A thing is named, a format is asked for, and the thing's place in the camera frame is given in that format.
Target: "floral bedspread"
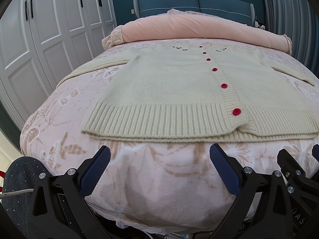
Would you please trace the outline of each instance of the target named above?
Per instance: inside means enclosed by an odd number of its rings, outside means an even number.
[[[265,57],[287,64],[315,80],[313,87],[280,74],[301,96],[319,121],[319,80],[293,57],[273,49],[222,39],[142,41],[113,47],[97,58],[129,48],[179,41],[209,46],[238,45],[260,49]],[[92,209],[119,227],[126,225],[151,233],[213,229],[234,201],[209,159],[210,143],[135,143],[98,140],[80,133],[101,92],[124,65],[89,72],[65,81],[29,117],[21,133],[23,154],[40,160],[53,175],[78,168],[102,145],[111,150],[111,161],[92,195]],[[311,154],[319,137],[260,143],[221,143],[242,166],[271,174],[279,169],[276,156],[285,148],[312,176],[319,163]],[[252,216],[257,201],[248,216]]]

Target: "striped curtain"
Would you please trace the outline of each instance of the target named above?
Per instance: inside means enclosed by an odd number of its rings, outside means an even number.
[[[307,0],[265,0],[266,30],[292,40],[292,56],[319,78],[319,19]]]

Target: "wardrobe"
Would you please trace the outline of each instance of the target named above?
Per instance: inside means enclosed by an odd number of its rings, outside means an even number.
[[[13,0],[0,20],[0,98],[21,129],[58,82],[104,49],[112,0]]]

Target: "textured blue pad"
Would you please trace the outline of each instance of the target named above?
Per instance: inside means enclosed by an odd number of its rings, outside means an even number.
[[[241,187],[240,178],[235,170],[232,168],[230,163],[216,145],[211,146],[209,150],[209,156],[216,170],[218,171],[218,174],[223,180],[228,192],[238,197],[241,192]]]
[[[319,145],[316,144],[312,148],[312,156],[319,162]]]
[[[95,161],[87,169],[86,173],[83,175],[82,179],[79,182],[79,192],[83,199],[85,196],[89,196],[92,194],[95,186],[97,185],[110,160],[110,149],[108,147],[105,147],[100,152],[99,156],[95,159]]]

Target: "cream cardigan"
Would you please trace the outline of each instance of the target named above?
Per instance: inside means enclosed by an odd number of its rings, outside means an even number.
[[[59,85],[82,73],[126,63],[83,133],[155,142],[254,142],[318,135],[311,111],[275,70],[313,82],[267,60],[258,49],[161,43],[90,61]]]

